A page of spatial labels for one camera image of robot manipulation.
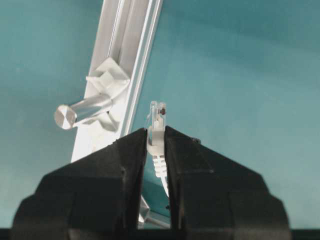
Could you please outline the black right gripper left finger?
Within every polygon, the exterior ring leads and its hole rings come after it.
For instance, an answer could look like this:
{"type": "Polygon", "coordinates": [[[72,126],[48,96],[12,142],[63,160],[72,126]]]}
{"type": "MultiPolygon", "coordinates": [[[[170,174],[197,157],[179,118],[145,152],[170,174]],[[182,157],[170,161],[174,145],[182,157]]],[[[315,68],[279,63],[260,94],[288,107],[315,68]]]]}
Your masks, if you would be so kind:
{"type": "Polygon", "coordinates": [[[147,131],[47,173],[14,216],[13,240],[117,240],[138,227],[147,131]]]}

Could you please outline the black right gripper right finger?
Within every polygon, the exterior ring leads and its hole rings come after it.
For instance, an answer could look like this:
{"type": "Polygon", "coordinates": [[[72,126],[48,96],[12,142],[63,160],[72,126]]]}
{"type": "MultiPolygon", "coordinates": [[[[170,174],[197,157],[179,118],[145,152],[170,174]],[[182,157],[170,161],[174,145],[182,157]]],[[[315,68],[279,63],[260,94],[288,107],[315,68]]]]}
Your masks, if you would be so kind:
{"type": "Polygon", "coordinates": [[[167,126],[171,227],[185,240],[290,240],[281,200],[263,177],[167,126]]]}

